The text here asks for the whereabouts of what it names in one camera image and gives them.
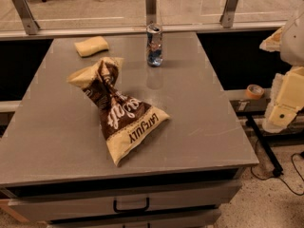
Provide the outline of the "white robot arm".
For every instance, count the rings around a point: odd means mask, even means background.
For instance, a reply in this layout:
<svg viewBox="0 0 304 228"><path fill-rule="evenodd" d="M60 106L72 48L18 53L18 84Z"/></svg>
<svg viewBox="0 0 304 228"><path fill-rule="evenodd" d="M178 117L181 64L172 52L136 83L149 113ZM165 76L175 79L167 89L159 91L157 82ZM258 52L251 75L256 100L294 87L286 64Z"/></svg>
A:
<svg viewBox="0 0 304 228"><path fill-rule="evenodd" d="M259 47L269 52L278 51L280 59L291 66L284 75L275 75L262 123L265 131L279 133L304 107L304 5Z"/></svg>

